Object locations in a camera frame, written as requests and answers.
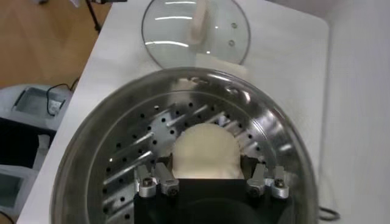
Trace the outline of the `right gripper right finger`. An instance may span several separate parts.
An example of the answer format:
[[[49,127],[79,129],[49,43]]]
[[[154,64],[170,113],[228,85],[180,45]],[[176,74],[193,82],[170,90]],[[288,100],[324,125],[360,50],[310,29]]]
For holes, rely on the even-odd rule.
[[[269,170],[265,161],[241,156],[241,171],[246,181],[247,194],[252,198],[260,198],[269,189],[274,198],[288,198],[289,186],[283,166],[275,166]]]

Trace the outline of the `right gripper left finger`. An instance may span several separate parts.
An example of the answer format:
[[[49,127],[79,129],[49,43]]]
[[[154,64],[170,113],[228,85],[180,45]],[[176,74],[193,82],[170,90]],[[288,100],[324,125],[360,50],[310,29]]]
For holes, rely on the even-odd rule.
[[[139,165],[135,171],[136,191],[141,198],[152,198],[157,194],[175,198],[179,194],[179,180],[172,172],[172,155],[160,157],[151,169]]]

